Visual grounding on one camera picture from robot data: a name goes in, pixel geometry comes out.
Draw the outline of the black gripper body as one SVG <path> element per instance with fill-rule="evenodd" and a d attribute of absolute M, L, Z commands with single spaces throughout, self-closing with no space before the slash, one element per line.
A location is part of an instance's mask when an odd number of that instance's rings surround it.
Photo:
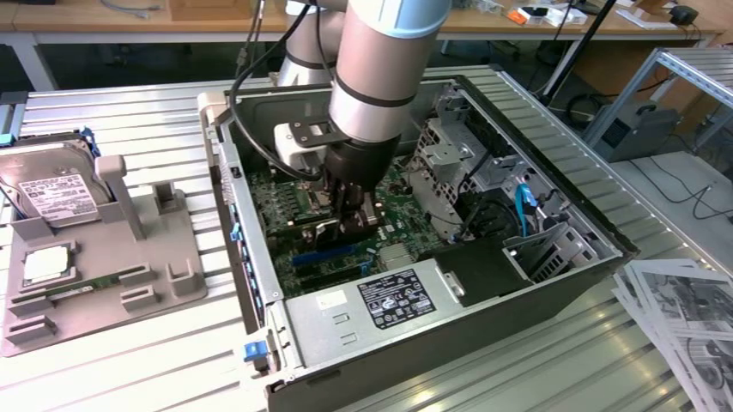
<path fill-rule="evenodd" d="M 381 142 L 347 139 L 326 147 L 324 158 L 325 185 L 329 190 L 356 186 L 363 192 L 375 190 L 391 166 L 399 138 Z"/>

